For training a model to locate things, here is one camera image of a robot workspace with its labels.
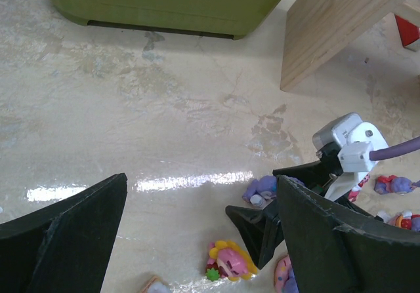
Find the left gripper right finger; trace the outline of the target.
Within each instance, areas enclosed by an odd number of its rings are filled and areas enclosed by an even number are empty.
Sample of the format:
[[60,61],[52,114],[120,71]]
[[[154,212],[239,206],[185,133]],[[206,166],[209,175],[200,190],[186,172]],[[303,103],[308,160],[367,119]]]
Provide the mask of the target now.
[[418,292],[419,233],[346,208],[285,176],[278,210],[299,292]]

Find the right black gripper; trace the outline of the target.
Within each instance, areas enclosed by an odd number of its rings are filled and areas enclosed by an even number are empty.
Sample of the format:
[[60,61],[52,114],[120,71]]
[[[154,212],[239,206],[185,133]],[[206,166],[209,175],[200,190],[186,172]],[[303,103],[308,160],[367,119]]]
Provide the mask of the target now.
[[324,197],[333,183],[332,176],[339,173],[333,163],[320,161],[274,170],[277,205],[263,209],[232,205],[225,208],[258,269],[273,258],[284,236],[295,263],[381,261],[380,242],[368,235],[378,221],[346,197],[337,201]]

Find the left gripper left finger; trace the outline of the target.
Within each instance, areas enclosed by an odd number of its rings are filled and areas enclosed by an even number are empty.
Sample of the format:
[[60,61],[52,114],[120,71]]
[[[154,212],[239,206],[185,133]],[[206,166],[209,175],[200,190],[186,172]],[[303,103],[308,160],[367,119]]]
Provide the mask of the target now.
[[1,224],[1,291],[100,292],[126,198],[115,174]]

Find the purple bunny with bottle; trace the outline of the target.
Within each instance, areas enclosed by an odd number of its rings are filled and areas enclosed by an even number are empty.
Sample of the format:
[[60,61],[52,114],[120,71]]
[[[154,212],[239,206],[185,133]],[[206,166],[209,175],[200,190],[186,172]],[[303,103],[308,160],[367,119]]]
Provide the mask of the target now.
[[276,188],[275,176],[253,179],[242,195],[242,199],[256,208],[264,208],[276,198]]

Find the purple bunny pink donut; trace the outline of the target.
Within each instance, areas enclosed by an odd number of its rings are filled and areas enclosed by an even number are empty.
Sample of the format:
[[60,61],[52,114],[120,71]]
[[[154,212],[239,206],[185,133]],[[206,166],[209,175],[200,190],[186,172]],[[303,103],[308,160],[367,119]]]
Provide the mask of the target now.
[[274,272],[274,287],[277,293],[299,292],[289,256],[283,257],[277,263]]

